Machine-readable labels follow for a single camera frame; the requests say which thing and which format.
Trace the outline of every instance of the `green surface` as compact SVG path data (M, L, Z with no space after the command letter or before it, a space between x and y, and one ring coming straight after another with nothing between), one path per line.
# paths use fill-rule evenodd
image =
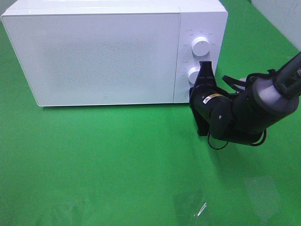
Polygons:
M220 86L297 54L248 1L222 2ZM188 105L38 107L2 25L0 49L1 226L301 225L301 109L260 147L215 151Z

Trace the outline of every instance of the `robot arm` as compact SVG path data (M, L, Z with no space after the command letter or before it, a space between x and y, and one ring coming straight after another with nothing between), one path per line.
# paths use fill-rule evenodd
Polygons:
M265 140L266 128L298 108L301 52L278 71L253 73L246 81L224 76L236 93L217 87L211 61L201 61L200 66L190 89L190 107L200 136L258 146Z

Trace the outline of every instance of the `label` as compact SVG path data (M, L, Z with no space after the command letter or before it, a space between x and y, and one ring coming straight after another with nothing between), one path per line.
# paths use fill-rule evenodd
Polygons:
M207 102L208 102L209 100L211 100L213 97L222 97L222 96L223 96L222 94L219 94L219 93L213 93L213 94L207 96L207 97L203 100L203 103L204 103L204 104L207 104Z

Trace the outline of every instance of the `black cable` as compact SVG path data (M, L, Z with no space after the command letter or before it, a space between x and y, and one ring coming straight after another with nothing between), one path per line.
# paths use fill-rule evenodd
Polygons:
M268 74L264 74L264 73L252 73L252 74L249 74L247 76L247 78L246 78L246 81L248 81L252 77L272 78L277 73L275 69L269 69L268 72L269 72Z
M265 138L267 138L267 130L266 130L266 129L263 131L263 137L262 137L262 140L261 140L259 143L256 143L256 144L250 144L250 146L257 147L257 146L259 146L259 145L262 145L263 142L265 141Z
M218 147L218 148L216 148L216 147L213 147L213 146L211 145L209 138L210 138L210 131L208 131L208 133L207 133L207 142L208 142L209 146L210 146L211 148L215 149L215 150L221 150L221 149L223 149L225 146L227 146L227 144L229 143L229 142L227 141L227 143L226 143L223 147Z
M224 75L222 77L222 80L228 85L230 86L232 89L234 89L237 92L243 92L244 89L241 89L237 86L241 86L241 87L246 87L246 82L245 81L241 81L241 80L237 80L234 78L231 78L227 75Z

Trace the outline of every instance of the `white microwave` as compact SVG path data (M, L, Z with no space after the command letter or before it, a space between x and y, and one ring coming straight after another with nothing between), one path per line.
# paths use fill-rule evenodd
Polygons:
M187 103L215 72L218 0L17 0L1 16L39 106Z

